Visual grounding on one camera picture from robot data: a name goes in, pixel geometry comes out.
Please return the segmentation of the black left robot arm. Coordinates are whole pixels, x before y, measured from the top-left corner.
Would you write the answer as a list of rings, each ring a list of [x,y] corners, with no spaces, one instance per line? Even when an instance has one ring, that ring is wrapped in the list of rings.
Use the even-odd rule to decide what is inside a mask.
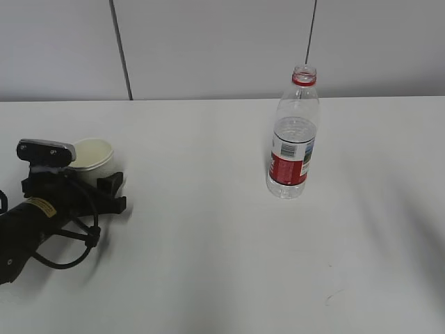
[[[117,192],[124,175],[113,173],[92,186],[75,173],[30,173],[22,181],[25,200],[7,209],[1,195],[1,283],[11,283],[33,258],[51,269],[70,269],[86,259],[97,246],[102,214],[121,214],[127,199]],[[86,249],[74,261],[59,264],[39,254],[52,236],[82,241]]]

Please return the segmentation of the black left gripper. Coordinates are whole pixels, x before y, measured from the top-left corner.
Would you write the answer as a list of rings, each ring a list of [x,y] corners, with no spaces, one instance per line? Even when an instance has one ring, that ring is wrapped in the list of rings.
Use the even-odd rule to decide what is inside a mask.
[[[97,178],[97,186],[81,180],[75,172],[30,173],[22,181],[25,203],[40,209],[48,218],[59,221],[72,217],[121,214],[127,199],[118,197],[123,172]]]

